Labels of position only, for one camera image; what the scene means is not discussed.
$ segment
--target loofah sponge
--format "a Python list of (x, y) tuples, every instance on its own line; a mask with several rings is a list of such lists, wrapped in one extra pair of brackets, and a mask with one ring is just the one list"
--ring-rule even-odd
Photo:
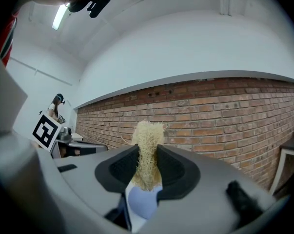
[(139, 122), (132, 139), (132, 145), (136, 144), (139, 147), (139, 159), (132, 183), (144, 191), (151, 191), (162, 184), (161, 174), (157, 168), (156, 150), (158, 144), (164, 144), (163, 124)]

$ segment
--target white sign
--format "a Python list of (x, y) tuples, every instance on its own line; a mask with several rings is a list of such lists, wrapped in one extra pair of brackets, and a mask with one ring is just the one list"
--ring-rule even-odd
[(32, 133), (33, 140), (45, 150), (51, 151), (61, 130), (61, 125), (47, 114), (41, 114)]

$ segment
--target fluorescent light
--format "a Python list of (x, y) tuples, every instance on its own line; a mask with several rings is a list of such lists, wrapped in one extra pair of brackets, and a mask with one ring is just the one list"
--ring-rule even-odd
[(59, 25), (63, 19), (63, 16), (65, 12), (67, 11), (67, 7), (65, 5), (61, 5), (57, 11), (57, 14), (55, 16), (54, 22), (53, 22), (53, 29), (58, 30)]

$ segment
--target white wall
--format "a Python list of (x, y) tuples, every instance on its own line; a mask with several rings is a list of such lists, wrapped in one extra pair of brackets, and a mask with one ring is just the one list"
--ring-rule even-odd
[(27, 30), (17, 28), (15, 32), (7, 71), (28, 95), (13, 126), (17, 133), (30, 138), (39, 111), (47, 110), (58, 93), (63, 94), (66, 101), (59, 106), (59, 114), (67, 121), (64, 125), (75, 129), (76, 112), (71, 102), (84, 71), (82, 62), (28, 26)]
[(294, 81), (294, 52), (246, 17), (181, 12), (146, 22), (92, 60), (73, 106), (166, 83), (241, 76)]

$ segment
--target white table leg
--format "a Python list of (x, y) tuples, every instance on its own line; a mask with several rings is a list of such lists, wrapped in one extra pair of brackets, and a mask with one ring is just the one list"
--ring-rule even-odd
[(282, 174), (282, 171), (283, 171), (283, 167), (284, 167), (284, 162), (285, 162), (285, 156), (286, 156), (286, 152), (284, 151), (284, 149), (281, 149), (281, 156), (280, 156), (280, 161), (279, 161), (279, 165), (278, 165), (278, 169), (277, 169), (277, 172), (275, 174), (275, 177), (274, 177), (274, 181), (273, 181), (273, 184), (269, 190), (269, 193), (271, 195), (274, 194), (274, 191), (279, 183), (279, 180), (280, 180), (280, 177), (281, 177), (281, 174)]

